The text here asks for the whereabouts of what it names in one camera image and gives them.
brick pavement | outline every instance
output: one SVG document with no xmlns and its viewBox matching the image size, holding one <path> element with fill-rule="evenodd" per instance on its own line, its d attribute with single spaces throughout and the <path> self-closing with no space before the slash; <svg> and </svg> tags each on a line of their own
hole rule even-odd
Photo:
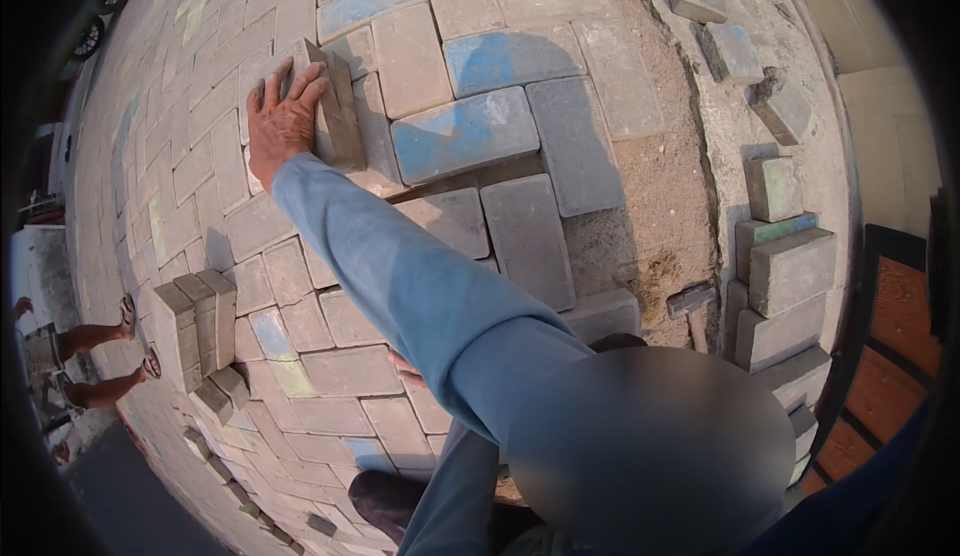
<svg viewBox="0 0 960 556">
<path fill-rule="evenodd" d="M 366 170 L 349 178 L 566 310 L 583 296 L 570 283 L 560 216 L 621 204 L 609 142 L 663 126 L 656 86 L 620 19 L 615 0 L 129 0 L 100 54 L 78 141 L 77 290 L 86 322 L 113 319 L 124 292 L 136 299 L 140 343 L 94 351 L 113 377 L 153 338 L 152 319 L 163 316 L 155 287 L 208 268 L 237 286 L 234 336 L 216 341 L 234 343 L 242 377 L 208 379 L 193 397 L 164 379 L 119 405 L 150 465 L 233 550 L 289 554 L 289 539 L 318 555 L 382 553 L 385 537 L 346 498 L 350 481 L 364 469 L 429 477 L 450 424 L 428 391 L 398 380 L 383 338 L 250 175 L 250 85 L 294 42 L 319 40 L 353 82 L 338 97 L 354 100 Z M 602 54 L 597 37 L 617 49 Z M 580 79 L 568 83 L 572 95 L 531 110 L 523 86 L 565 77 Z M 605 177 L 578 150 L 561 149 L 566 125 L 596 148 L 590 157 Z M 511 197 L 502 187 L 478 193 L 475 182 L 402 197 L 410 185 L 540 149 L 548 172 L 562 171 L 552 187 L 541 175 L 524 181 L 534 192 Z M 555 196 L 570 195 L 575 205 L 558 210 Z M 531 251 L 522 236 L 541 218 L 554 231 Z M 611 312 L 639 312 L 619 291 L 627 296 Z M 636 332 L 633 314 L 590 315 Z M 206 464 L 185 429 L 209 444 Z M 244 497 L 264 514 L 241 512 Z M 316 517 L 336 533 L 309 525 Z M 264 532 L 269 520 L 286 535 Z"/>
</svg>

flip-flop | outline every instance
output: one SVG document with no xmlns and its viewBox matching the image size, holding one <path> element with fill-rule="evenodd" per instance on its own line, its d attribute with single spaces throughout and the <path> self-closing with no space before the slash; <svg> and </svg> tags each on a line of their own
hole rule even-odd
<svg viewBox="0 0 960 556">
<path fill-rule="evenodd" d="M 120 324 L 123 325 L 130 339 L 137 337 L 137 304 L 130 294 L 120 300 Z"/>
<path fill-rule="evenodd" d="M 150 379 L 158 380 L 161 378 L 161 361 L 157 358 L 157 353 L 152 346 L 147 350 L 147 355 L 143 357 L 143 363 L 140 366 L 143 367 L 143 372 Z"/>
</svg>

hand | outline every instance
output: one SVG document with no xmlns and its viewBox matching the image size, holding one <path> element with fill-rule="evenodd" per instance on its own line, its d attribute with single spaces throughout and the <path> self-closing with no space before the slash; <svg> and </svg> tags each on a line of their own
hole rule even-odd
<svg viewBox="0 0 960 556">
<path fill-rule="evenodd" d="M 326 65 L 314 62 L 294 79 L 287 96 L 281 100 L 281 82 L 293 65 L 294 58 L 283 58 L 266 86 L 261 79 L 246 96 L 249 171 L 260 180 L 267 193 L 273 192 L 274 175 L 284 163 L 301 152 L 313 152 L 314 108 L 330 85 L 330 81 L 321 76 Z"/>
<path fill-rule="evenodd" d="M 27 311 L 34 311 L 34 303 L 30 301 L 30 298 L 19 298 L 16 301 L 16 305 L 13 307 L 13 320 L 19 321 L 20 317 L 23 316 Z"/>
<path fill-rule="evenodd" d="M 424 381 L 424 376 L 420 374 L 420 371 L 415 369 L 412 364 L 407 362 L 407 359 L 397 353 L 392 347 L 387 350 L 387 358 L 390 358 L 390 362 L 396 365 L 396 368 L 401 369 L 400 372 L 396 374 L 402 382 L 413 385 L 414 387 L 426 387 L 426 381 Z"/>
</svg>

bare leg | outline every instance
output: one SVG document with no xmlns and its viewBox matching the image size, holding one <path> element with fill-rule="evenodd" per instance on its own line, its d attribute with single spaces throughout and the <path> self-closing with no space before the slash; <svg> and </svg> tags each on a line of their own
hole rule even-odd
<svg viewBox="0 0 960 556">
<path fill-rule="evenodd" d="M 89 352 L 100 344 L 114 339 L 130 339 L 122 324 L 81 324 L 66 333 L 56 335 L 61 362 L 73 358 L 78 352 Z"/>
<path fill-rule="evenodd" d="M 82 408 L 112 408 L 130 390 L 146 381 L 147 373 L 143 371 L 143 367 L 137 367 L 126 376 L 101 381 L 96 385 L 88 383 L 67 385 L 63 393 L 70 402 Z"/>
</svg>

tire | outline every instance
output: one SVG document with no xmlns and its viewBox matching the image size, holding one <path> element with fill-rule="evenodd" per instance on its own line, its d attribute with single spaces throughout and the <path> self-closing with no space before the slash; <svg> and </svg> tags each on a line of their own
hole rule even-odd
<svg viewBox="0 0 960 556">
<path fill-rule="evenodd" d="M 73 48 L 71 59 L 78 63 L 88 61 L 100 49 L 106 35 L 107 26 L 104 25 L 104 20 L 100 16 L 93 16 L 83 27 L 77 45 Z"/>
</svg>

